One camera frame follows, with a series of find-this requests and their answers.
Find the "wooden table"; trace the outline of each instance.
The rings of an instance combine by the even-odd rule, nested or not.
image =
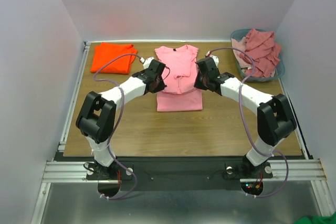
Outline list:
[[[135,48],[144,58],[155,56],[154,49],[167,46],[178,48],[185,43],[136,43]],[[78,98],[71,121],[64,156],[90,156],[91,148],[75,126],[75,121],[90,91],[97,93],[113,88],[108,82],[95,82],[90,73],[94,48],[91,44]],[[231,43],[189,43],[199,48],[198,59],[210,50],[231,46]],[[219,57],[220,72],[230,72],[240,78],[232,50],[215,53]],[[131,74],[142,70],[135,60]],[[122,74],[101,74],[118,83],[128,79]],[[282,93],[279,81],[251,83],[265,93]],[[203,110],[190,112],[157,112],[156,95],[148,93],[125,105],[121,123],[111,141],[116,155],[122,156],[240,156],[251,148],[239,114],[238,103],[210,91],[203,91]],[[253,138],[257,138],[256,116],[245,109],[245,117]],[[285,155],[301,155],[295,133],[279,145]]]

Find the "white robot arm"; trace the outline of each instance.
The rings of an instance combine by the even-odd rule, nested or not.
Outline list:
[[[124,93],[124,103],[127,103],[166,87],[161,77],[165,64],[151,57],[143,63],[143,67],[143,71],[133,74],[118,87],[99,94],[90,92],[76,120],[76,126],[90,143],[95,160],[104,167],[109,167],[113,162],[107,149],[107,139],[113,131],[115,112],[122,104],[120,89]],[[100,111],[100,115],[96,115],[95,111]]]
[[[220,74],[215,56],[205,57],[196,64],[198,66],[196,88],[211,90],[238,102],[239,88],[242,86],[241,103],[257,116],[259,134],[255,143],[256,148],[253,147],[245,159],[251,169],[262,165],[272,155],[277,145],[297,127],[288,99],[282,94],[273,96],[242,84],[230,73]]]

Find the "pink clothing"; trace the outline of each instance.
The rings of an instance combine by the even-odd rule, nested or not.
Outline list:
[[[240,49],[241,51],[244,51],[246,50],[246,37],[243,37],[241,39],[241,41],[236,41],[235,39],[231,39],[231,43],[232,43],[232,47],[235,47],[235,48],[238,48]],[[237,51],[237,50],[233,50],[233,53],[240,65],[240,68],[249,68],[251,67],[251,64],[247,63],[246,61],[244,61],[243,59],[241,59],[239,57],[240,55],[240,52]]]
[[[256,65],[256,71],[253,77],[270,77],[276,66],[280,62],[278,58],[281,46],[274,42],[275,33],[273,31],[257,31],[252,29],[246,35],[246,50]],[[249,59],[240,53],[242,58],[247,63]],[[250,74],[252,70],[247,70],[246,75]]]
[[[197,76],[196,56],[198,48],[185,45],[180,48],[160,47],[155,50],[159,60],[170,68],[162,76],[167,87],[158,93],[158,111],[201,110],[202,92],[194,88]]]

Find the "orange shirt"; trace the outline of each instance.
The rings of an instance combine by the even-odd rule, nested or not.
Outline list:
[[[97,72],[104,65],[109,63],[116,57],[124,54],[137,54],[138,51],[133,47],[132,44],[128,45],[116,45],[106,42],[102,42],[99,46],[95,48],[95,53],[93,57],[93,62],[91,66],[91,73]],[[123,73],[129,74],[131,70],[132,62],[134,62],[135,56],[128,55],[124,56],[115,62],[109,64],[101,73]]]

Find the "folded pink t-shirt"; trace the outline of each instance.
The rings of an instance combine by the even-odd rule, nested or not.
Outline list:
[[[155,50],[159,60],[166,64],[162,76],[167,87],[158,93],[158,111],[201,110],[202,92],[194,88],[197,76],[196,56],[198,48],[185,45],[180,48],[160,47]]]

